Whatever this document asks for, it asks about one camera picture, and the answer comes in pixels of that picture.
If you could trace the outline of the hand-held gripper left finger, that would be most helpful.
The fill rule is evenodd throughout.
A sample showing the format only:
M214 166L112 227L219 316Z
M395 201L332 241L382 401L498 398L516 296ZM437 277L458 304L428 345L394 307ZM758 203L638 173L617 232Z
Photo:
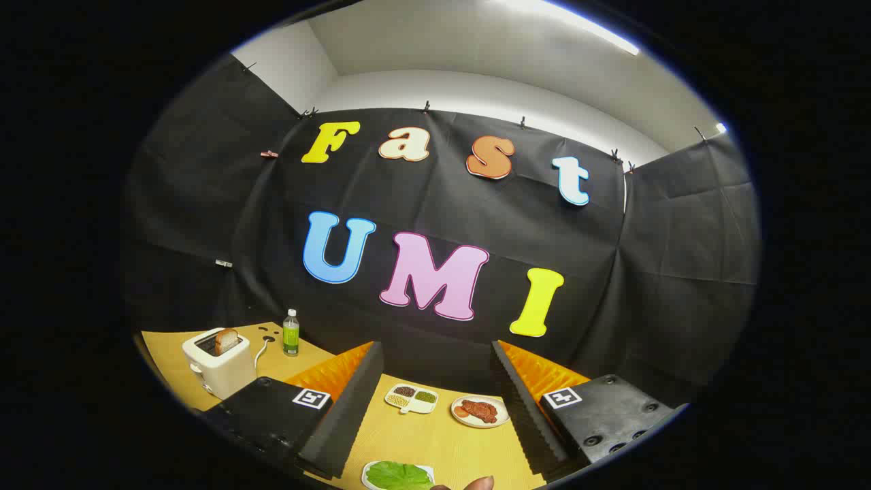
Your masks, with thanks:
M382 342L366 342L286 380L259 376L199 416L274 468L332 480L342 476L383 369Z

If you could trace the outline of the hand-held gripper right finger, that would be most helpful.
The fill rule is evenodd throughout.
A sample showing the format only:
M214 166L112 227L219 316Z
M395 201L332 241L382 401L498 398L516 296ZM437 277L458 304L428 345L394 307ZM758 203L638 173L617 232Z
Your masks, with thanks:
M602 465L681 412L621 376L585 378L501 340L491 369L531 471L543 477Z

